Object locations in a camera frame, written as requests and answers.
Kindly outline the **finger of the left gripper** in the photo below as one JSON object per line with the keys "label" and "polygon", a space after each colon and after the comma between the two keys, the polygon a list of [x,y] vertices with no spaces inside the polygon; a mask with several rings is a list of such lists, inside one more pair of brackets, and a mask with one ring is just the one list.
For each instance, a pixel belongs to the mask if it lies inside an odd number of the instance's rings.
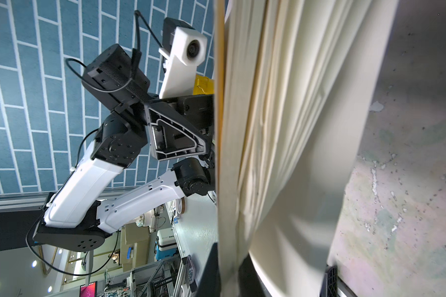
{"label": "finger of the left gripper", "polygon": [[178,100],[152,100],[144,104],[150,151],[158,161],[206,155],[208,136],[201,132]]}

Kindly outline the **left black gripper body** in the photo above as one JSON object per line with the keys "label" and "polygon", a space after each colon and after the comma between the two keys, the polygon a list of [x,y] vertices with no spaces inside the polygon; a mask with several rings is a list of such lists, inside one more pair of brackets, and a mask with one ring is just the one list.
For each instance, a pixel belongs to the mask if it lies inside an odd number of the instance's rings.
{"label": "left black gripper body", "polygon": [[209,157],[213,151],[214,95],[154,98],[144,104],[150,151],[158,161]]}

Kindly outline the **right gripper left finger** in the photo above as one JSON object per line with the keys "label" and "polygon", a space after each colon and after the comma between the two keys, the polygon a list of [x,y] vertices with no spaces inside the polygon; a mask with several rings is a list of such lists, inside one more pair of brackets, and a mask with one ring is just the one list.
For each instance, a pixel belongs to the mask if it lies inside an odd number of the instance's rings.
{"label": "right gripper left finger", "polygon": [[218,243],[214,243],[196,291],[196,297],[220,297],[221,276],[219,272]]}

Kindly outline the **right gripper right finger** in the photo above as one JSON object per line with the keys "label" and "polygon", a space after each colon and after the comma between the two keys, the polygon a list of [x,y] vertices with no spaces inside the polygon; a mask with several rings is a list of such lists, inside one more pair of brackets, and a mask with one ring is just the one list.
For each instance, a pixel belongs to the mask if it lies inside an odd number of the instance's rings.
{"label": "right gripper right finger", "polygon": [[265,292],[249,254],[239,267],[237,279],[240,297],[265,297]]}

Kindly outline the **blue book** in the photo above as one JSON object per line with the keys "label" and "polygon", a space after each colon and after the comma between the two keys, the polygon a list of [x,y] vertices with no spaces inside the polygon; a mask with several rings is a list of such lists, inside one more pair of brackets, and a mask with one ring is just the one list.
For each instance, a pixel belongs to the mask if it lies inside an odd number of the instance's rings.
{"label": "blue book", "polygon": [[397,1],[218,1],[221,296],[320,293]]}

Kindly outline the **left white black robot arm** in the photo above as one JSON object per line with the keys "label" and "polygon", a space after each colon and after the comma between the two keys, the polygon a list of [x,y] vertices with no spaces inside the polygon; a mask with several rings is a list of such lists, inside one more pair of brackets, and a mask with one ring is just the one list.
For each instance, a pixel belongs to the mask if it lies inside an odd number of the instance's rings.
{"label": "left white black robot arm", "polygon": [[[159,99],[138,68],[141,54],[114,44],[85,67],[83,84],[109,109],[83,158],[62,188],[48,196],[26,243],[86,252],[103,245],[123,225],[171,200],[215,189],[212,95]],[[117,198],[105,188],[132,165],[142,148],[174,160],[161,176]]]}

